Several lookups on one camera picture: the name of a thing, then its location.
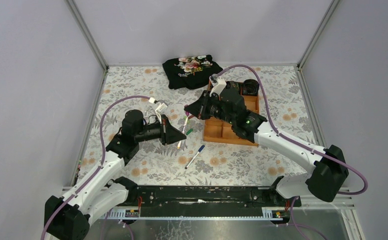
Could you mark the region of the white pen magenta cap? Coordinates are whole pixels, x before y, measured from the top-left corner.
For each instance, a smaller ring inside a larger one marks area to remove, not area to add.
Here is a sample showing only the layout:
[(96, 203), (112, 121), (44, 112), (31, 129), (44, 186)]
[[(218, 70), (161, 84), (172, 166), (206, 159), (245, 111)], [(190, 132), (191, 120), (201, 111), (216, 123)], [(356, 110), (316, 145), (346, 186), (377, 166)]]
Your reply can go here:
[[(185, 115), (189, 117), (189, 112), (185, 111)], [(185, 133), (185, 130), (186, 130), (186, 126), (188, 124), (188, 120), (184, 121), (184, 125), (183, 125), (183, 129), (182, 129), (182, 133), (184, 134)], [(180, 140), (177, 144), (177, 149), (180, 149), (181, 147), (181, 144), (182, 144), (182, 141)]]

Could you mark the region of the white pen blue cap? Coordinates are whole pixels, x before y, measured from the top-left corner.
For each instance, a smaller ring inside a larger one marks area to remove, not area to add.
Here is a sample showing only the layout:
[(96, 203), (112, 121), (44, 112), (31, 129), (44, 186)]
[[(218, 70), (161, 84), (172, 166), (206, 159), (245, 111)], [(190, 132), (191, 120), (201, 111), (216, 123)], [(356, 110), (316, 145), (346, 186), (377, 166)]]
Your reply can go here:
[(200, 148), (197, 150), (195, 155), (192, 157), (192, 159), (185, 166), (185, 168), (184, 168), (185, 170), (191, 166), (191, 164), (194, 162), (195, 158), (201, 153), (201, 151), (204, 149), (204, 147), (205, 147), (205, 145), (200, 146)]

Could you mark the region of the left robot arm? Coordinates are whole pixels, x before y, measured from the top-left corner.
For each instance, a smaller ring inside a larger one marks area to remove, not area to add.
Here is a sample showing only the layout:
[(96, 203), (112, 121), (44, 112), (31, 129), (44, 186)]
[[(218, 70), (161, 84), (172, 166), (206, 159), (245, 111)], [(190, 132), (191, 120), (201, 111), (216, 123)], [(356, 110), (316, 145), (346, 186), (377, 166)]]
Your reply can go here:
[(52, 195), (46, 201), (41, 238), (50, 234), (59, 240), (84, 239), (91, 225), (111, 208), (125, 202), (135, 187), (133, 182), (113, 183), (103, 190), (139, 151), (140, 142), (159, 140), (162, 145), (169, 145), (185, 139), (186, 135), (173, 127), (164, 114), (156, 122), (145, 124), (141, 111), (128, 111), (100, 162), (61, 197)]

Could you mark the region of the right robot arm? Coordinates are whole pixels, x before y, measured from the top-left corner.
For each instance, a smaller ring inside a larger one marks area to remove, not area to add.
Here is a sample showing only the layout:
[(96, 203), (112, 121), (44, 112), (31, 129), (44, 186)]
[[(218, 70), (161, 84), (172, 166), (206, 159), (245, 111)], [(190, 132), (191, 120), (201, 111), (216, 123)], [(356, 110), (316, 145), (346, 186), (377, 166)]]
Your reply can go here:
[(247, 109), (244, 98), (235, 90), (225, 89), (220, 96), (205, 90), (184, 109), (201, 120), (216, 118), (229, 123), (236, 136), (271, 148), (304, 168), (304, 174), (283, 176), (273, 183), (285, 199), (312, 194), (330, 203), (349, 175), (339, 147), (325, 148), (273, 129), (268, 119)]

